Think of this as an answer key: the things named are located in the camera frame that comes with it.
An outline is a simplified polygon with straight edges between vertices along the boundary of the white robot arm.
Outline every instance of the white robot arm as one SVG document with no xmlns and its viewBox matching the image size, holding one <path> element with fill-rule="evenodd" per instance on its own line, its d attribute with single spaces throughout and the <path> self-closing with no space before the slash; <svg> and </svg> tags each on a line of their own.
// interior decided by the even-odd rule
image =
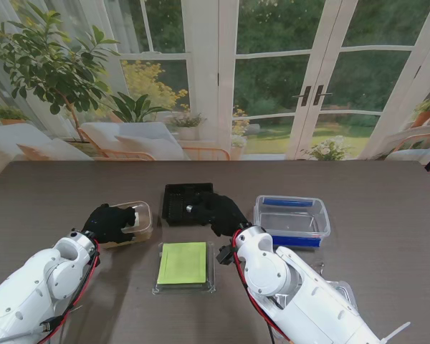
<svg viewBox="0 0 430 344">
<path fill-rule="evenodd" d="M 235 234 L 236 265 L 250 297 L 294 344 L 384 344 L 344 297 L 292 250 L 272 248 L 259 226 Z M 243 271 L 239 261 L 245 262 Z"/>
<path fill-rule="evenodd" d="M 53 248 L 30 257 L 1 283 L 0 343 L 35 344 L 46 340 L 67 316 L 67 305 L 73 306 L 81 296 L 97 255 L 94 241 L 72 231 Z"/>
</svg>

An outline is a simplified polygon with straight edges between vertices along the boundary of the door handle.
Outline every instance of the door handle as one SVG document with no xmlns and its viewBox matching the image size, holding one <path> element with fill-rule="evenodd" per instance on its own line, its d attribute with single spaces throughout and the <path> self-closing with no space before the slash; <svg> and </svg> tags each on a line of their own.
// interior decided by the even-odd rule
<svg viewBox="0 0 430 344">
<path fill-rule="evenodd" d="M 310 86 L 307 86 L 304 90 L 304 95 L 293 95 L 293 98 L 302 98 L 301 106 L 306 106 L 307 100 L 309 99 Z"/>
<path fill-rule="evenodd" d="M 317 94 L 315 95 L 314 105 L 318 105 L 318 102 L 320 101 L 320 97 L 325 95 L 332 95 L 332 93 L 322 93 L 322 90 L 323 90 L 323 85 L 319 85 L 317 87 Z"/>
</svg>

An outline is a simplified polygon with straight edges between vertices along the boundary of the clear plastic tray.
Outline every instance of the clear plastic tray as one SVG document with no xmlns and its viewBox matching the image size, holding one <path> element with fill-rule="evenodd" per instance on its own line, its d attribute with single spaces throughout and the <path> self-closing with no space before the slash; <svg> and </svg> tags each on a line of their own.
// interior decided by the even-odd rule
<svg viewBox="0 0 430 344">
<path fill-rule="evenodd" d="M 319 247 L 331 230 L 324 203 L 305 197 L 258 196 L 254 223 L 284 246 Z"/>
<path fill-rule="evenodd" d="M 123 204 L 116 205 L 119 208 L 126 209 L 129 206 L 132 207 L 135 211 L 135 223 L 133 226 L 127 225 L 123 228 L 123 233 L 132 233 L 134 234 L 134 240 L 130 242 L 122 242 L 117 244 L 115 242 L 107 242 L 105 244 L 101 244 L 100 246 L 104 249 L 108 249 L 110 247 L 117 247 L 127 244 L 133 244 L 135 242 L 144 242 L 151 238 L 151 234 L 153 233 L 153 216 L 151 215 L 150 206 L 148 203 L 143 201 L 129 202 Z"/>
<path fill-rule="evenodd" d="M 152 290 L 154 295 L 158 294 L 188 294 L 194 292 L 215 292 L 215 264 L 214 264 L 214 243 L 206 243 L 206 281 L 205 283 L 191 283 L 191 284 L 179 284 L 179 285 L 159 285 L 158 275 L 159 267 L 161 265 L 161 257 L 163 255 L 163 245 L 159 244 L 159 260 L 158 269 L 156 271 L 155 284 Z"/>
</svg>

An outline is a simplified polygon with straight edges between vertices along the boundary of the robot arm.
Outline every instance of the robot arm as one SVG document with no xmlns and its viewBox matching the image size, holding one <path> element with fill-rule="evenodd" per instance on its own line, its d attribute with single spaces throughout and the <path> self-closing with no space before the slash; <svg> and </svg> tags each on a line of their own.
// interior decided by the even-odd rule
<svg viewBox="0 0 430 344">
<path fill-rule="evenodd" d="M 245 262 L 247 292 L 295 344 L 384 344 L 344 297 L 292 250 L 272 248 L 272 237 L 259 226 L 234 236 L 236 260 Z"/>
<path fill-rule="evenodd" d="M 384 344 L 409 325 L 377 338 L 357 310 L 297 254 L 286 247 L 274 251 L 272 237 L 248 223 L 231 199 L 202 194 L 187 211 L 199 223 L 210 223 L 215 234 L 233 236 L 232 247 L 224 247 L 217 259 L 228 264 L 234 256 L 252 304 L 294 344 Z"/>
<path fill-rule="evenodd" d="M 43 340 L 64 320 L 69 300 L 80 296 L 96 263 L 96 243 L 76 231 L 30 257 L 0 285 L 0 343 Z"/>
<path fill-rule="evenodd" d="M 133 209 L 103 204 L 83 230 L 72 231 L 43 249 L 0 285 L 0 343 L 43 343 L 77 304 L 98 260 L 97 243 L 133 238 L 121 229 L 134 225 Z"/>
</svg>

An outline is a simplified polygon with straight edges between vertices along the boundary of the green sponge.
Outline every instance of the green sponge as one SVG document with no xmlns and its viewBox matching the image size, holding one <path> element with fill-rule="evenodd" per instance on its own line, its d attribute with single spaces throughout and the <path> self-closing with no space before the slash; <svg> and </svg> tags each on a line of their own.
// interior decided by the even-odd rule
<svg viewBox="0 0 430 344">
<path fill-rule="evenodd" d="M 205 281 L 205 242 L 182 242 L 163 245 L 158 275 L 159 285 L 182 285 L 205 283 Z"/>
</svg>

